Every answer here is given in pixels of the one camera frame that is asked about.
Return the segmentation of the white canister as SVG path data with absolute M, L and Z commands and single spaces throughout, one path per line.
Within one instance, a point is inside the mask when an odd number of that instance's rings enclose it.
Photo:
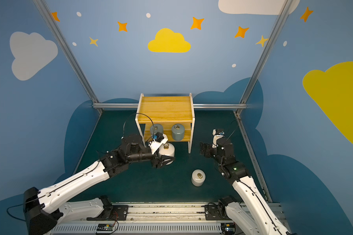
M 166 156 L 175 157 L 175 147 L 170 143 L 166 143 L 158 149 L 158 155 L 159 156 L 166 155 Z
M 195 187 L 200 187 L 206 180 L 206 174 L 200 170 L 196 169 L 192 172 L 191 182 Z

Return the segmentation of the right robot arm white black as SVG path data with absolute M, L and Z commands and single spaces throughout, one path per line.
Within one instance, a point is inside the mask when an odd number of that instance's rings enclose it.
M 243 235 L 291 235 L 273 213 L 258 190 L 245 165 L 234 154 L 232 142 L 220 138 L 214 144 L 200 143 L 200 154 L 218 163 L 218 170 L 239 194 L 249 212 L 243 211 L 233 197 L 221 198 L 218 206 L 222 216 L 232 220 Z

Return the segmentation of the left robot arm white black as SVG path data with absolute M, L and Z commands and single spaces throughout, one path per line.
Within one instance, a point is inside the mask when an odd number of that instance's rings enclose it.
M 86 169 L 41 190 L 32 187 L 24 192 L 23 212 L 28 234 L 44 235 L 57 224 L 69 218 L 71 210 L 63 212 L 61 207 L 71 198 L 90 187 L 126 171 L 131 163 L 149 161 L 152 167 L 162 168 L 171 164 L 175 157 L 162 154 L 167 144 L 164 134 L 146 146 L 138 134 L 122 137 L 121 144 L 107 152 Z

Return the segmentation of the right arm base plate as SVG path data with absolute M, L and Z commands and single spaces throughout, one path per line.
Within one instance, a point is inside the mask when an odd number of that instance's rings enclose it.
M 213 204 L 204 205 L 206 220 L 226 220 L 227 217 L 223 214 L 222 210 Z

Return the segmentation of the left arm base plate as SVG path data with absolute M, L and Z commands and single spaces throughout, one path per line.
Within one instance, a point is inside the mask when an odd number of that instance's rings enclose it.
M 104 208 L 97 217 L 88 217 L 87 221 L 125 221 L 128 214 L 128 205 L 111 205 Z

